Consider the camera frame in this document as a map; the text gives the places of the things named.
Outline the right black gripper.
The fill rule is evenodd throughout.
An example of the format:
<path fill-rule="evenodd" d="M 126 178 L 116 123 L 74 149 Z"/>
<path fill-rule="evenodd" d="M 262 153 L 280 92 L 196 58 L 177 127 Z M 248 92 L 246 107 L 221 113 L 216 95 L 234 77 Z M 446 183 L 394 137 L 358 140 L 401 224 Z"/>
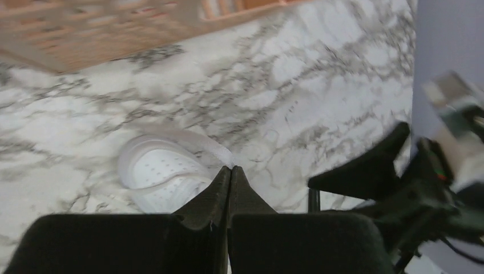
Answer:
<path fill-rule="evenodd" d="M 473 256 L 448 241 L 454 237 L 483 245 L 483 210 L 464 205 L 450 189 L 452 173 L 439 145 L 428 138 L 418 141 L 418 152 L 410 161 L 399 185 L 394 161 L 408 136 L 409 125 L 398 122 L 374 147 L 347 163 L 311 177 L 308 187 L 359 199 L 380 200 L 355 211 L 379 225 L 386 250 L 394 265 L 407 265 L 427 241 L 442 241 L 456 254 L 478 265 Z"/>

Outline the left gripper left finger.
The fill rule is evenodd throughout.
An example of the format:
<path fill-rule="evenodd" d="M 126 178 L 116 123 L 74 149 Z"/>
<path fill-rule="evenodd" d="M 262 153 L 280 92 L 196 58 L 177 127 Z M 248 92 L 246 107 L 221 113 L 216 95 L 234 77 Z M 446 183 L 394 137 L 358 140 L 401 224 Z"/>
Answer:
<path fill-rule="evenodd" d="M 170 214 L 56 214 L 27 229 L 6 273 L 224 273 L 231 170 Z"/>

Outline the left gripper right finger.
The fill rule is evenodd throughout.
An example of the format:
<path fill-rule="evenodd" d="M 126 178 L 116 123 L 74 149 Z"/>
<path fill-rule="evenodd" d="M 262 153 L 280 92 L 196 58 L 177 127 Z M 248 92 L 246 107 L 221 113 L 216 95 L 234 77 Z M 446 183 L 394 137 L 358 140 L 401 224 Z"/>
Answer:
<path fill-rule="evenodd" d="M 232 169 L 228 248 L 233 273 L 393 273 L 377 226 L 347 211 L 278 213 Z"/>

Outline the white sneaker shoe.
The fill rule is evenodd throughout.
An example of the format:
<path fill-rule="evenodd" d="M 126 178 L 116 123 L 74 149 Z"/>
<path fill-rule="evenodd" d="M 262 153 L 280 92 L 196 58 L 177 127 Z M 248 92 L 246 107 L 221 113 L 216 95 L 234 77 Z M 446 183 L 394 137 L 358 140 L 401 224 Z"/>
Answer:
<path fill-rule="evenodd" d="M 168 213 L 180 208 L 173 200 L 188 200 L 214 179 L 207 166 L 179 145 L 186 142 L 206 151 L 232 168 L 236 159 L 215 140 L 188 130 L 164 130 L 129 140 L 118 157 L 121 185 L 143 213 Z"/>

